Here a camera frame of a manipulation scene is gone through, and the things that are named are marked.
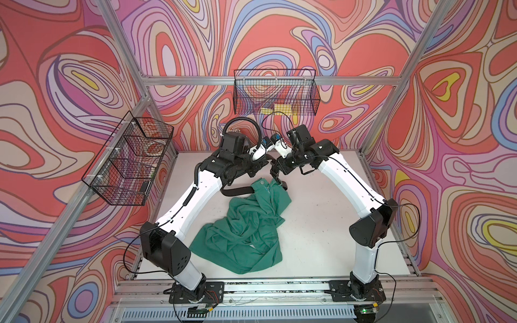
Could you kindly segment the black leather belt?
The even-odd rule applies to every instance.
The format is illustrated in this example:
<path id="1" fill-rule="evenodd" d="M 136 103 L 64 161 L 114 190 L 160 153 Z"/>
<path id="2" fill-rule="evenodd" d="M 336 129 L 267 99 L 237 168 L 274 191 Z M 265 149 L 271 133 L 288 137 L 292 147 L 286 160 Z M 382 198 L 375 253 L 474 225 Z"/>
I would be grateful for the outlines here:
<path id="1" fill-rule="evenodd" d="M 285 191 L 288 190 L 288 185 L 285 181 L 281 180 L 274 180 L 277 184 L 279 184 Z M 253 187 L 238 187 L 238 188 L 230 188 L 227 189 L 225 186 L 223 186 L 220 189 L 220 192 L 224 196 L 228 197 L 235 197 L 235 196 L 241 196 L 241 195 L 251 195 L 254 194 L 254 188 Z"/>

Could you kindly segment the green trousers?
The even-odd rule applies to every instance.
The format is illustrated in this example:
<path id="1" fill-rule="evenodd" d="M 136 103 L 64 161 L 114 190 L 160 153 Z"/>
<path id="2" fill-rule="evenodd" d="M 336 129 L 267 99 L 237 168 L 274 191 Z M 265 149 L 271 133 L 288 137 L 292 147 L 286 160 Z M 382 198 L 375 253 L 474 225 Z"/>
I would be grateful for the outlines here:
<path id="1" fill-rule="evenodd" d="M 283 260 L 277 229 L 292 199 L 275 180 L 259 179 L 252 188 L 250 196 L 230 200 L 224 218 L 199 230 L 189 247 L 193 254 L 238 275 L 270 269 Z"/>

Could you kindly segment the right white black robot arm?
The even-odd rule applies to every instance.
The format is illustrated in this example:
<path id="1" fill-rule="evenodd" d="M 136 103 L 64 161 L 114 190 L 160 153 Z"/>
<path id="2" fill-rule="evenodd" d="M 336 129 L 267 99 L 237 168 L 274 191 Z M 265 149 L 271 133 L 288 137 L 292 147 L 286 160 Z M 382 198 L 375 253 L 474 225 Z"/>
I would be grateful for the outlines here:
<path id="1" fill-rule="evenodd" d="M 291 145 L 286 144 L 279 134 L 271 136 L 271 147 L 280 154 L 271 175 L 278 179 L 280 172 L 288 175 L 296 168 L 302 170 L 310 165 L 337 186 L 359 217 L 349 228 L 356 243 L 351 282 L 364 289 L 373 286 L 378 281 L 378 249 L 387 236 L 399 205 L 393 199 L 385 199 L 362 180 L 328 139 L 317 142 L 304 125 L 288 131 L 288 139 Z"/>

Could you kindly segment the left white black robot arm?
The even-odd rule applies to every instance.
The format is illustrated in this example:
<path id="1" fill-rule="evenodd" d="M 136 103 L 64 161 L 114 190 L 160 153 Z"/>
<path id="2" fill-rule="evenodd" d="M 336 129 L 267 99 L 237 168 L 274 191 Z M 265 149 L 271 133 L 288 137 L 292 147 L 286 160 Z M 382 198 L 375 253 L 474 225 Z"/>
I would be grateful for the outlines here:
<path id="1" fill-rule="evenodd" d="M 192 263 L 191 251 L 183 240 L 207 202 L 235 179 L 245 174 L 254 176 L 267 165 L 267 153 L 272 148 L 269 139 L 250 145 L 242 133 L 224 134 L 222 146 L 195 166 L 193 183 L 180 200 L 156 223 L 142 225 L 144 258 L 184 289 L 190 292 L 202 289 L 205 277 Z"/>

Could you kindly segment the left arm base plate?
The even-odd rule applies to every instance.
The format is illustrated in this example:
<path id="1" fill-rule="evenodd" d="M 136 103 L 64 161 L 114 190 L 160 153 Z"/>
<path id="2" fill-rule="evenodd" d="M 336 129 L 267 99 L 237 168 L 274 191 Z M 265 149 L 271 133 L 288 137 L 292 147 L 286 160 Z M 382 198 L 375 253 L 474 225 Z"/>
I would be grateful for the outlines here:
<path id="1" fill-rule="evenodd" d="M 223 302 L 225 283 L 223 281 L 208 281 L 201 283 L 194 290 L 182 285 L 174 285 L 170 289 L 170 304 L 220 304 Z"/>

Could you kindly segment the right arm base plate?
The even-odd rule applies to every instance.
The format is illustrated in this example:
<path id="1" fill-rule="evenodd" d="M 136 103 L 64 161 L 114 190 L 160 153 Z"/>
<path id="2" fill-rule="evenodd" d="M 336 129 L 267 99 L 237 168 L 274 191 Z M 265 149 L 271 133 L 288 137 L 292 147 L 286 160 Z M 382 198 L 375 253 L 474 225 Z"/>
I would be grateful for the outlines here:
<path id="1" fill-rule="evenodd" d="M 382 304 L 386 300 L 384 289 L 380 281 L 374 280 L 363 284 L 354 280 L 329 281 L 329 288 L 324 290 L 334 302 L 367 302 Z"/>

